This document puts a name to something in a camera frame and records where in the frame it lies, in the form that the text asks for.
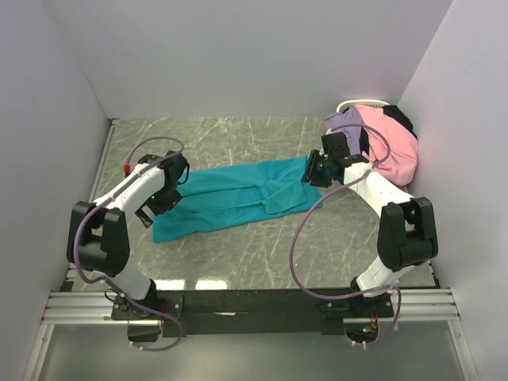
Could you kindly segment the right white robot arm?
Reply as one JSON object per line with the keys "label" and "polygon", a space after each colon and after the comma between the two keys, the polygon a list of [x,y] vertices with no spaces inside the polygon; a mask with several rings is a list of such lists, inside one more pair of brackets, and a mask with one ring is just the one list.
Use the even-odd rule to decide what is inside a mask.
{"label": "right white robot arm", "polygon": [[376,307],[375,297],[387,292],[413,268],[438,253],[433,204],[415,198],[379,174],[359,156],[328,157],[314,149],[302,180],[329,187],[333,180],[359,195],[378,215],[377,257],[352,281],[348,307],[365,317]]}

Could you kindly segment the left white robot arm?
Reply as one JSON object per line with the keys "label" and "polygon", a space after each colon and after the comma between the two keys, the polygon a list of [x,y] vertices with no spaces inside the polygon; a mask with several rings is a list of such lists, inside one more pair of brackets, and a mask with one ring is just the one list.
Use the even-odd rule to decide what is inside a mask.
{"label": "left white robot arm", "polygon": [[130,259],[128,222],[136,216],[145,228],[182,199],[177,187],[187,179],[190,165],[180,152],[166,156],[147,154],[137,165],[124,166],[125,179],[93,202],[77,202],[71,211],[67,260],[82,271],[94,271],[98,279],[131,298],[130,309],[139,318],[153,317],[159,308],[155,281]]}

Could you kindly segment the teal t shirt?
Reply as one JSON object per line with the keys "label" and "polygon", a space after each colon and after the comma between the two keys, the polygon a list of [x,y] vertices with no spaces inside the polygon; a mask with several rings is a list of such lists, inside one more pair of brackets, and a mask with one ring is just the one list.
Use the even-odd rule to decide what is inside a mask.
{"label": "teal t shirt", "polygon": [[173,241],[309,210],[321,192],[302,181],[307,158],[235,164],[192,171],[178,186],[183,198],[154,217],[152,238]]}

